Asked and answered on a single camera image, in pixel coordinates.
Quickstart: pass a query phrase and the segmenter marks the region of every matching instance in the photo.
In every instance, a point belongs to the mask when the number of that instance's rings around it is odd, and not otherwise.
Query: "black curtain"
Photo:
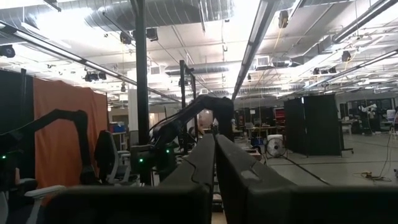
[[[21,73],[0,70],[0,133],[6,133],[34,120],[33,78]],[[21,178],[35,177],[34,134],[24,136],[17,153]]]
[[[340,125],[334,95],[304,97],[308,155],[340,156]]]
[[[293,152],[307,155],[304,106],[301,98],[284,102],[286,146]]]

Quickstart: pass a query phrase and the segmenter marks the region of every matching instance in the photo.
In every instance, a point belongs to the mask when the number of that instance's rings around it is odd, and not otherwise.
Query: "exposed ceiling duct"
[[[339,45],[343,40],[345,40],[345,38],[354,34],[363,25],[389,9],[391,6],[395,5],[397,2],[398,0],[378,0],[378,2],[374,3],[366,12],[358,17],[358,21],[355,19],[339,33],[324,38],[321,42],[315,44],[297,59],[300,60],[300,63],[307,63],[320,54],[332,54],[336,50],[345,47],[346,44]]]
[[[249,36],[249,42],[248,45],[246,46],[246,51],[243,56],[241,69],[239,71],[238,78],[236,80],[234,93],[232,95],[232,100],[236,98],[239,89],[242,86],[243,80],[246,78],[246,75],[248,74],[249,67],[251,66],[252,61],[254,60],[254,56],[257,53],[257,50],[260,47],[262,40],[264,39],[269,24],[271,23],[271,20],[274,17],[276,11],[290,9],[291,7],[293,7],[293,11],[295,11],[297,7],[315,6],[319,4],[335,4],[339,2],[347,2],[347,1],[260,0],[256,17],[254,18],[252,30]]]
[[[210,74],[210,73],[221,73],[236,71],[239,69],[241,61],[236,62],[216,62],[216,63],[203,63],[196,64],[192,68],[194,75]],[[165,69],[165,73],[168,75],[180,75],[180,66],[168,66]]]
[[[268,69],[275,69],[275,68],[290,68],[290,67],[297,67],[301,65],[298,62],[294,62],[294,59],[289,57],[273,57],[268,65],[259,65],[256,67],[256,71],[264,71]]]
[[[228,19],[233,16],[233,0],[147,0],[146,26],[160,27],[175,24],[191,24]],[[58,3],[60,13],[75,11],[84,15],[85,23],[91,27],[100,27],[106,32],[118,29],[102,12],[113,18],[124,30],[134,30],[135,15],[130,1],[120,0],[80,0]],[[37,19],[55,11],[46,5],[17,7],[0,10],[0,21],[24,30],[21,22],[40,28]],[[18,42],[10,35],[0,34],[0,45]]]
[[[343,72],[337,73],[336,75],[332,75],[332,76],[330,76],[328,78],[324,78],[324,79],[322,79],[322,80],[320,80],[318,82],[312,83],[311,85],[306,86],[306,87],[302,88],[301,90],[294,92],[293,94],[301,93],[301,92],[306,91],[306,90],[308,91],[309,89],[311,89],[313,87],[316,87],[319,84],[322,84],[322,83],[325,83],[325,82],[332,82],[332,81],[335,81],[335,80],[337,80],[339,78],[343,78],[343,77],[347,76],[348,74],[350,74],[351,72],[354,72],[354,71],[356,71],[358,69],[364,68],[364,67],[366,67],[368,65],[372,65],[372,64],[374,64],[376,62],[380,62],[380,61],[382,61],[384,59],[387,59],[389,57],[395,56],[397,54],[398,54],[398,49],[395,49],[395,50],[393,50],[391,52],[388,52],[386,54],[378,56],[378,57],[376,57],[374,59],[368,60],[368,61],[366,61],[364,63],[361,63],[359,65],[356,65],[356,66],[354,66],[352,68],[349,68],[349,69],[347,69],[347,70],[345,70]]]

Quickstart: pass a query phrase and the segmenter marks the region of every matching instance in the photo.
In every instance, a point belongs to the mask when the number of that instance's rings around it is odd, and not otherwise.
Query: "black robotic arm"
[[[1,176],[8,176],[4,172],[12,171],[15,168],[7,169],[7,163],[14,164],[13,162],[7,161],[7,155],[9,153],[14,152],[17,149],[17,146],[20,142],[24,140],[24,137],[34,134],[36,131],[46,127],[50,123],[58,120],[65,119],[69,121],[73,121],[75,124],[78,139],[79,139],[79,147],[80,147],[80,156],[82,162],[82,171],[80,174],[80,181],[82,184],[97,184],[97,180],[95,177],[94,168],[91,165],[90,159],[90,150],[88,147],[88,137],[87,137],[87,126],[88,126],[88,118],[86,112],[82,110],[78,111],[66,111],[66,110],[58,110],[55,109],[50,113],[42,116],[41,118],[32,121],[31,123],[26,124],[23,127],[17,128],[15,130],[9,131],[8,133],[4,133],[0,135],[0,156],[4,158],[0,161],[0,173]],[[9,180],[1,180],[0,177],[0,185],[7,185]]]
[[[155,145],[155,147],[162,147],[173,141],[175,137],[178,136],[181,127],[204,109],[213,111],[213,115],[218,121],[218,130],[220,134],[233,141],[231,124],[234,115],[233,101],[227,97],[218,98],[200,95],[186,108],[183,108],[173,117],[170,117],[154,127],[152,137],[153,145]]]

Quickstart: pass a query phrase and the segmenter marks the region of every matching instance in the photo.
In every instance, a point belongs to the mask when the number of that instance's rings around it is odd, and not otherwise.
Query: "metal pole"
[[[147,83],[147,39],[145,0],[137,0],[136,16],[136,63],[137,63],[137,113],[139,145],[149,142],[149,110]],[[145,185],[152,185],[150,171],[140,173],[140,180]]]
[[[180,84],[181,84],[181,109],[184,109],[185,104],[185,62],[180,60]],[[188,154],[188,136],[187,136],[187,125],[185,124],[182,132],[182,141],[184,154]]]
[[[191,85],[192,85],[192,91],[193,91],[193,99],[197,98],[197,79],[195,76],[191,73]],[[199,135],[198,135],[198,116],[195,115],[194,117],[194,122],[195,122],[195,136],[197,138],[197,142],[199,140]]]
[[[105,93],[105,102],[106,102],[106,127],[107,130],[110,131],[111,128],[109,127],[108,93]]]

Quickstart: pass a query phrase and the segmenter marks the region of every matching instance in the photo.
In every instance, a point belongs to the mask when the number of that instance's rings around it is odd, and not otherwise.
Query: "concrete floor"
[[[394,169],[398,169],[398,136],[391,136],[389,142],[389,159],[384,168],[384,176],[391,182],[371,181],[358,177],[360,172],[371,171],[379,175],[387,157],[388,134],[373,136],[345,135],[345,148],[354,148],[344,151],[343,156],[310,156],[289,153],[289,159],[302,165],[332,185],[397,185]],[[285,159],[269,159],[267,164],[280,175],[298,185],[324,185],[302,169]]]

